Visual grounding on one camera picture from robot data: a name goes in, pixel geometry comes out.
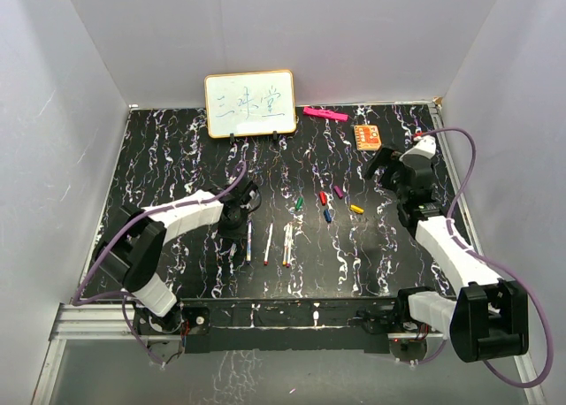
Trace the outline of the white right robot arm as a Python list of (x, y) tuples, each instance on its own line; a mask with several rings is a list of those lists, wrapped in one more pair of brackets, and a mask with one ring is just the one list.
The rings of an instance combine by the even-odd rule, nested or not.
[(515, 280), (507, 281), (472, 256), (472, 247), (447, 228), (440, 203), (432, 196), (435, 146), (416, 145), (401, 153), (383, 146), (364, 177), (384, 170), (379, 184), (395, 193), (398, 218), (414, 240), (440, 266), (456, 298), (429, 287), (399, 291), (394, 321), (404, 331), (429, 325), (449, 339), (466, 363), (523, 355), (529, 347), (528, 296)]

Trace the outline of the blue whiteboard pen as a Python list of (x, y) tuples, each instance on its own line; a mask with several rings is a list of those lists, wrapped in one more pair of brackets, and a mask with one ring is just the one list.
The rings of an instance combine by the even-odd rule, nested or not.
[(252, 222), (247, 223), (247, 241), (246, 241), (246, 263), (250, 264), (252, 260)]

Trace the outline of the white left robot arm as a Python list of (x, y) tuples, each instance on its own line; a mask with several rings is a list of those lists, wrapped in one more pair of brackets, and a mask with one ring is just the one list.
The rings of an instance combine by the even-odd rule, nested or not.
[(212, 226), (231, 241), (247, 235), (249, 213), (260, 204), (258, 185), (247, 177), (224, 188), (211, 186), (161, 206), (125, 204), (112, 217), (95, 254), (99, 269), (152, 314), (161, 332), (177, 331), (177, 296), (158, 275), (162, 252), (193, 231)]

